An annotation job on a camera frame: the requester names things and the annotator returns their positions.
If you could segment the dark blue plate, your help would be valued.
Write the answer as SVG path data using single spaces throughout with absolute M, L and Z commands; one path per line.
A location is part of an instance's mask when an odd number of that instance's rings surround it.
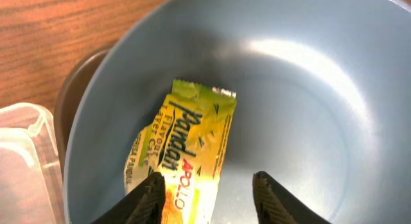
M 171 0 L 95 72 L 72 125 L 68 223 L 124 196 L 132 141 L 173 80 L 236 93 L 214 223 L 256 223 L 266 171 L 332 223 L 410 222 L 410 7 L 390 0 Z

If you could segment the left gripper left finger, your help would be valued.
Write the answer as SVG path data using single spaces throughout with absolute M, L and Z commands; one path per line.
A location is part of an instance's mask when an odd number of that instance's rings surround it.
M 152 173 L 92 224 L 161 224 L 165 198 L 164 177 Z

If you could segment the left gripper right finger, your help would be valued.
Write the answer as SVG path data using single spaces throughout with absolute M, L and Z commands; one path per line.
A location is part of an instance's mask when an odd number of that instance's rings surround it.
M 265 171 L 253 174 L 252 193 L 259 224 L 329 224 Z

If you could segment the yellow green snack wrapper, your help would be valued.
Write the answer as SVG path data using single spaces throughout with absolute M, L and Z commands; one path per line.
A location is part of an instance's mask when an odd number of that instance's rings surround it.
M 152 123 L 137 135 L 124 168 L 126 193 L 160 172 L 163 223 L 210 223 L 236 108 L 227 89 L 174 80 Z

